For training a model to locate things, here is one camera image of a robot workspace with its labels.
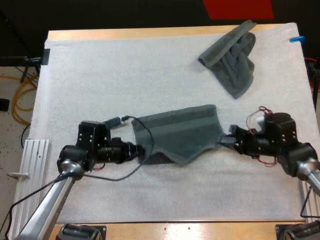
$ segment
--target red wire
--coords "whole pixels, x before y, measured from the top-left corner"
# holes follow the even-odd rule
[[[318,62],[318,59],[313,57],[305,57],[304,60],[312,61],[312,62]]]
[[[270,109],[266,108],[265,106],[260,106],[257,111],[255,111],[254,113],[251,113],[246,118],[246,126],[248,127],[249,132],[251,133],[251,135],[254,135],[254,133],[251,131],[251,127],[250,127],[251,118],[253,117],[253,115],[257,114],[258,112],[264,112],[264,114],[272,114],[273,113]]]
[[[260,158],[257,158],[257,161],[258,161],[259,163],[264,164],[267,168],[271,168],[271,167],[277,165],[277,163],[278,163],[276,157],[274,157],[274,162],[261,161]]]
[[[100,171],[100,170],[104,169],[105,166],[106,166],[106,164],[104,163],[104,164],[103,164],[102,166],[100,166],[100,167],[94,167],[93,170],[94,170],[94,171]]]

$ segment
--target floor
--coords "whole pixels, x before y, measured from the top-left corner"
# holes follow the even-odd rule
[[[29,69],[30,74],[35,74],[34,68]],[[22,73],[15,67],[0,67],[0,76],[12,76],[20,78]],[[19,172],[20,162],[23,153],[21,146],[21,134],[24,125],[17,123],[11,115],[11,101],[15,94],[19,82],[17,80],[8,80],[0,78],[0,98],[10,99],[8,112],[0,112],[0,223],[2,224],[10,205],[15,196],[16,180],[7,176],[7,173]],[[36,92],[32,91],[24,95],[18,102],[21,107],[29,108],[34,104]],[[320,97],[318,97],[318,106],[320,106]],[[30,121],[32,112],[21,113],[21,116]],[[320,107],[316,111],[318,126],[320,126]]]

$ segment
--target red object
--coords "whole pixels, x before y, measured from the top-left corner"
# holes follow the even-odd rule
[[[212,20],[273,19],[271,0],[203,0]]]

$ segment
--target white mat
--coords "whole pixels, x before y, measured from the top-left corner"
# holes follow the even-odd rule
[[[197,60],[222,36],[47,40],[49,65],[41,69],[30,137],[50,139],[46,181],[58,174],[64,145],[75,144],[83,120],[104,121],[130,114],[141,117],[215,104],[225,132],[245,128],[258,106],[287,112],[298,139],[320,150],[320,138],[296,24],[254,32],[249,55],[255,64],[249,90],[233,99]],[[133,141],[131,125],[111,132]],[[96,175],[120,177],[136,161]],[[208,151],[187,166],[144,166],[121,182],[83,178],[76,182],[60,214],[62,223],[299,217],[298,180],[281,166],[268,168],[228,149]]]

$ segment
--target wooden table edge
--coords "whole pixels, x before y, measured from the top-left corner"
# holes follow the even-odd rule
[[[263,30],[281,24],[258,24],[252,30]],[[238,25],[224,26],[186,26],[158,28],[121,28],[121,29],[84,29],[84,30],[51,30],[48,40],[102,40],[129,38],[160,38],[190,36],[201,34],[228,33]]]

